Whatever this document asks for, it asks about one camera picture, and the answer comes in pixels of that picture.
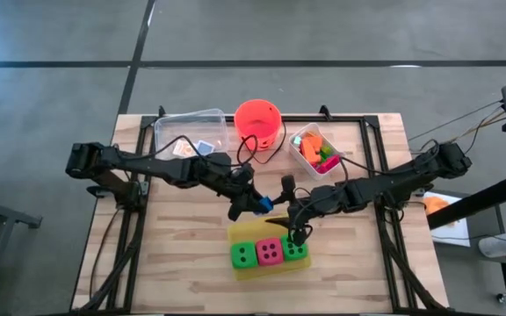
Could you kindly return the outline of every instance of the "red bucket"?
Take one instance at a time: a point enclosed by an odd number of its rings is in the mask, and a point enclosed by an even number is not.
[[[263,151],[274,144],[282,125],[282,118],[274,104],[267,100],[255,99],[246,101],[237,108],[234,123],[240,140],[255,135],[258,142],[257,151]],[[255,139],[248,139],[245,145],[253,151]]]

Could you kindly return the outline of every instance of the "yellow foam base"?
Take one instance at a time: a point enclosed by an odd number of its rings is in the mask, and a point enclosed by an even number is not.
[[[261,218],[248,222],[235,223],[228,227],[228,240],[230,244],[244,241],[260,241],[267,238],[280,238],[288,233],[286,228],[281,225],[266,223],[267,219],[281,218],[282,216],[273,218]],[[255,267],[250,269],[234,269],[235,279],[238,281],[248,280],[256,277],[266,277],[274,274],[294,271],[297,269],[305,269],[312,263],[309,255],[309,248],[307,249],[307,257],[295,260],[284,261],[281,264],[266,267]]]

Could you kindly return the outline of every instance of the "gray floor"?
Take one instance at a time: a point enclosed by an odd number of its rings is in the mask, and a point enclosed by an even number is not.
[[[0,61],[129,61],[146,0],[0,1]],[[506,60],[506,1],[165,0],[143,60]],[[0,204],[44,216],[18,226],[0,271],[0,312],[69,307],[95,200],[64,173],[74,141],[108,142],[124,68],[0,68]],[[129,113],[232,112],[267,98],[285,112],[395,111],[412,136],[500,98],[506,68],[140,69]],[[445,140],[489,110],[432,134]],[[428,138],[412,142],[418,147]],[[471,140],[462,140],[464,147]],[[506,134],[481,132],[462,178],[472,193],[506,177]],[[504,313],[499,267],[438,248],[451,306]]]

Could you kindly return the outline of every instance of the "wooden tabletop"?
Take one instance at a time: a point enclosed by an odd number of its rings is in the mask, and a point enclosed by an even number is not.
[[[379,116],[390,168],[410,160],[401,115],[376,115]],[[134,151],[140,119],[141,115],[119,116],[112,143],[119,144],[122,150]],[[287,123],[286,136],[305,125]],[[321,123],[319,126],[338,150],[365,164],[358,124]],[[228,125],[228,132],[231,141],[229,155],[235,158],[239,140],[235,137],[233,125]],[[372,131],[370,133],[374,164],[379,166]],[[330,177],[314,181],[287,151],[285,147],[266,165],[252,162],[256,171],[255,184],[262,194],[271,198],[278,196],[280,177],[287,174],[294,174],[296,185],[309,190],[344,179],[342,169],[337,168]],[[263,161],[269,154],[271,151],[266,151],[257,157]],[[359,167],[347,165],[347,168],[351,179],[367,176],[367,172]],[[227,227],[232,222],[228,219],[229,202],[224,197],[216,197],[204,187],[180,190],[156,178],[152,180],[149,194],[133,312],[391,312],[373,206],[361,212],[310,220],[314,227],[308,240],[311,268],[238,282],[234,280],[229,259]],[[112,198],[98,201],[76,287],[74,308],[89,299],[91,267],[114,212]],[[286,205],[278,205],[271,215],[284,213]],[[93,291],[111,270],[120,215],[115,219],[99,260]],[[244,213],[238,221],[253,218],[254,215]],[[433,297],[447,305],[423,208],[410,204],[405,209],[401,226],[411,268]],[[395,277],[402,302],[405,302],[399,270],[396,270]],[[124,297],[123,282],[126,279],[122,277],[120,281],[119,304]]]

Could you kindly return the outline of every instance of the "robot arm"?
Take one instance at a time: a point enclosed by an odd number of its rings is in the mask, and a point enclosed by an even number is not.
[[[117,203],[129,204],[137,200],[137,183],[126,183],[111,170],[120,169],[162,178],[167,184],[180,189],[204,185],[218,196],[229,198],[228,217],[237,220],[242,212],[267,213],[272,203],[255,189],[254,170],[245,163],[231,169],[231,158],[225,153],[206,157],[163,161],[149,156],[123,152],[116,147],[99,143],[74,144],[66,173],[76,179],[91,179],[115,194]]]
[[[293,177],[282,179],[282,200],[289,202],[287,219],[270,222],[288,228],[294,244],[300,246],[310,235],[310,219],[339,212],[364,210],[369,203],[379,202],[397,209],[409,200],[414,190],[426,187],[438,178],[463,176],[472,165],[455,143],[441,144],[418,155],[414,160],[371,178],[358,178],[323,185],[311,190],[309,197],[296,198]]]
[[[150,155],[139,156],[119,151],[116,147],[86,143],[74,144],[66,173],[77,179],[91,179],[112,187],[117,202],[121,204],[134,200],[139,192],[133,183],[117,178],[111,172],[113,169],[160,177],[169,185],[181,189],[204,185],[218,196],[229,198],[228,217],[232,220],[237,220],[242,212],[265,214],[272,210],[273,204],[288,202],[288,219],[270,222],[288,228],[293,242],[299,246],[311,233],[310,219],[361,211],[374,201],[398,208],[400,203],[409,200],[414,190],[430,185],[437,177],[450,179],[463,176],[472,165],[457,144],[441,144],[379,176],[315,187],[309,197],[296,198],[293,176],[284,176],[280,197],[270,201],[255,189],[252,181],[254,170],[250,164],[245,163],[233,170],[230,164],[231,158],[225,153],[162,161]]]

